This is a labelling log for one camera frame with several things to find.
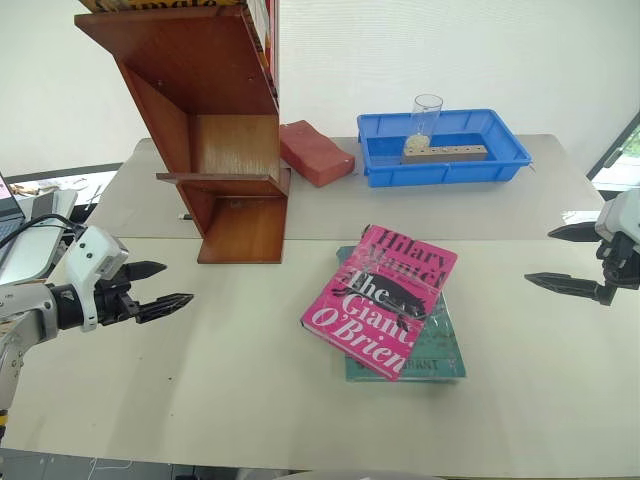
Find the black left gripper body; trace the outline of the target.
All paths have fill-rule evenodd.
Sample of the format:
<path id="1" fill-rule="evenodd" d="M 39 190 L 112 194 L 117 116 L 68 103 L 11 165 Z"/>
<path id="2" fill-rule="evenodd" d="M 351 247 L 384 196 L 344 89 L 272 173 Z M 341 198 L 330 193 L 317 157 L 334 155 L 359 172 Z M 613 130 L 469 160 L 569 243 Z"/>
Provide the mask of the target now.
<path id="1" fill-rule="evenodd" d="M 94 288 L 98 323 L 102 326 L 135 318 L 139 303 L 129 296 L 132 267 L 124 264 L 111 279 L 99 280 Z"/>

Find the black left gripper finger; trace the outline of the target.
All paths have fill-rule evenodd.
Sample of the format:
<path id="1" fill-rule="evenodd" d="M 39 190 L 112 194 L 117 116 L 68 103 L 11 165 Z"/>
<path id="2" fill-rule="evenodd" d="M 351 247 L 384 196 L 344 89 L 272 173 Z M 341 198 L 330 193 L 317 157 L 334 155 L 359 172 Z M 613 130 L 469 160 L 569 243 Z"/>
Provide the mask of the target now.
<path id="1" fill-rule="evenodd" d="M 174 293 L 157 298 L 155 301 L 139 305 L 135 315 L 138 324 L 144 324 L 168 315 L 185 307 L 192 299 L 193 294 Z"/>
<path id="2" fill-rule="evenodd" d="M 138 261 L 127 264 L 127 278 L 129 281 L 137 281 L 149 278 L 167 268 L 165 264 L 155 261 Z"/>

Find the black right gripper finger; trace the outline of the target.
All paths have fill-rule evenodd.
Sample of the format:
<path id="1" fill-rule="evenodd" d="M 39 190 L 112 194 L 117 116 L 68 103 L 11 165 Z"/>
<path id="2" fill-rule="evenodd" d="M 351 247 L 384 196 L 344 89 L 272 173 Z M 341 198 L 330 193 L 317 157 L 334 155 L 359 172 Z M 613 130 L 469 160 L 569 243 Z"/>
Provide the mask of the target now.
<path id="1" fill-rule="evenodd" d="M 569 242 L 600 242 L 601 236 L 596 231 L 595 222 L 579 222 L 563 225 L 551 230 L 547 236 L 549 238 L 565 240 Z"/>
<path id="2" fill-rule="evenodd" d="M 597 298 L 597 292 L 600 288 L 599 283 L 596 281 L 578 279 L 562 273 L 528 273 L 524 275 L 524 278 L 534 285 L 555 293 L 589 298 L 591 300 Z"/>

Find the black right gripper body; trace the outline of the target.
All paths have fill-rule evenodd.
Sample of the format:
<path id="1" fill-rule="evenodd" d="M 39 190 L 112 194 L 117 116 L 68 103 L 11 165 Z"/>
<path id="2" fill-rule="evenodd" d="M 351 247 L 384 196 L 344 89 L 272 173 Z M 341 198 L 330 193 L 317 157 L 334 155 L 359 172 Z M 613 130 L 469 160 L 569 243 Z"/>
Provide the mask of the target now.
<path id="1" fill-rule="evenodd" d="M 615 233 L 611 241 L 601 241 L 596 252 L 605 280 L 597 293 L 600 304 L 610 306 L 619 288 L 639 289 L 639 253 L 635 246 L 635 241 L 622 232 Z"/>

